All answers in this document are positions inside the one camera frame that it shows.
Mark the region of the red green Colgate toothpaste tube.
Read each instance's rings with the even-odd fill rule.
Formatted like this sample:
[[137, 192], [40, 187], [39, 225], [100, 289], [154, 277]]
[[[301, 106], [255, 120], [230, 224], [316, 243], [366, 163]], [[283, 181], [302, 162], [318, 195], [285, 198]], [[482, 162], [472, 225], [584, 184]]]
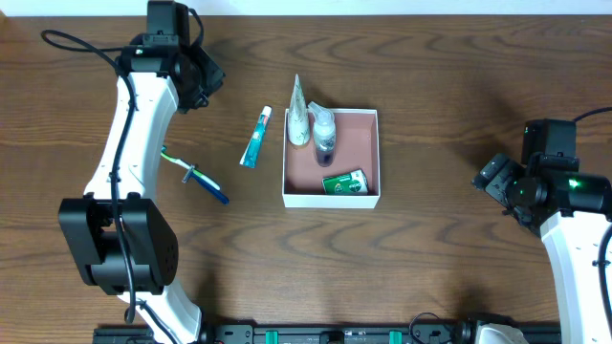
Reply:
[[268, 127], [269, 120], [272, 116], [273, 109], [271, 106], [264, 106], [261, 114], [259, 115], [258, 121], [252, 132], [249, 144], [241, 158], [240, 164], [248, 168], [255, 168], [259, 152], [265, 138], [266, 130]]

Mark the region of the green and white toothbrush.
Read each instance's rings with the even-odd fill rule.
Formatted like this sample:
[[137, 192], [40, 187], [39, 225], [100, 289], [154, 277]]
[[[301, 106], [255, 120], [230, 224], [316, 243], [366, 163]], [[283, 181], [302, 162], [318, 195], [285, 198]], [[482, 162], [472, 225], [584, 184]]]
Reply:
[[183, 178], [183, 182], [187, 183], [190, 179], [194, 179], [196, 182], [198, 182], [202, 187], [205, 186], [210, 186], [212, 189], [216, 190], [216, 191], [220, 191], [221, 190], [221, 186], [215, 182], [213, 179], [211, 179], [210, 177], [208, 177], [207, 175], [205, 175], [203, 172], [199, 171], [197, 169], [197, 166], [195, 164], [190, 164], [184, 160], [182, 160], [181, 158], [177, 158], [177, 157], [173, 157], [171, 155], [168, 155], [166, 152], [167, 147], [165, 145], [162, 146], [162, 150], [161, 150], [161, 156], [167, 160], [170, 161], [176, 165], [179, 165], [181, 167], [183, 167], [186, 170], [186, 175]]

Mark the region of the blue disposable razor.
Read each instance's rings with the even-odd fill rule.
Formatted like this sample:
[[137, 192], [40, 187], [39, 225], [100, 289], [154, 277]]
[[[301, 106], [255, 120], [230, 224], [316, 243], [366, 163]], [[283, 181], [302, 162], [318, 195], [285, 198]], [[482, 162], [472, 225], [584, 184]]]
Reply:
[[229, 198], [221, 191], [221, 187], [215, 181], [200, 172], [194, 165], [191, 165], [187, 169], [182, 182], [188, 183], [190, 180], [198, 183], [222, 204], [228, 204], [230, 202]]

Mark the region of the white leaf-print lotion tube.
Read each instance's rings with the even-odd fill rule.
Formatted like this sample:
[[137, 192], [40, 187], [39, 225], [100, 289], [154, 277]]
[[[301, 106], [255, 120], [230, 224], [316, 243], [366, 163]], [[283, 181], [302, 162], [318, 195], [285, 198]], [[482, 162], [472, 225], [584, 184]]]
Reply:
[[287, 134], [288, 140], [295, 146], [305, 146], [310, 140], [309, 116], [299, 75], [295, 75], [295, 84], [287, 114]]

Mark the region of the clear pump spray bottle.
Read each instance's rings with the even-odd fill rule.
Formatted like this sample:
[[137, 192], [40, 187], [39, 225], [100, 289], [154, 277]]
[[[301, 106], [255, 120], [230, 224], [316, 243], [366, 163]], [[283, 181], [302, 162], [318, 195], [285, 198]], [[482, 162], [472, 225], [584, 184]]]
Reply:
[[333, 163], [336, 148], [336, 124], [334, 113], [311, 101], [308, 109], [314, 115], [313, 139], [317, 163], [322, 167]]

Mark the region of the green and white soap packet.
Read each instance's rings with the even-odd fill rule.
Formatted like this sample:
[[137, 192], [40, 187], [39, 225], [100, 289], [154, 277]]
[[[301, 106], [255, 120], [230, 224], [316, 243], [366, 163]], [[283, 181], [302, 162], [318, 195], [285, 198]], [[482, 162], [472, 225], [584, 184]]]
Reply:
[[368, 193], [368, 182], [361, 169], [345, 174], [322, 179], [326, 195], [365, 195]]

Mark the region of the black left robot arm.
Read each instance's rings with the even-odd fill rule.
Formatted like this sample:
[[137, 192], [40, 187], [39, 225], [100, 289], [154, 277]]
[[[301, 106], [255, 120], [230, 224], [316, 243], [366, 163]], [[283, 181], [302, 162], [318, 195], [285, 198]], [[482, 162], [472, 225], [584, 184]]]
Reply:
[[118, 99], [102, 157], [82, 197], [58, 220], [83, 282], [127, 303], [158, 343], [208, 343], [203, 311], [176, 277], [178, 239], [156, 205], [172, 117], [208, 105], [224, 72], [198, 45], [129, 45], [118, 58]]

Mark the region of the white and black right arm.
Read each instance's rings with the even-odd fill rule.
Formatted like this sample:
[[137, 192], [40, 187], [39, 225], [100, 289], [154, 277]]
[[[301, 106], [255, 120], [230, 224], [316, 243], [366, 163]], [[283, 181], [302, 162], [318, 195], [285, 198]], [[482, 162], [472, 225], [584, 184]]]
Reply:
[[611, 340], [611, 183], [576, 158], [497, 154], [472, 185], [539, 237], [554, 275], [564, 343]]

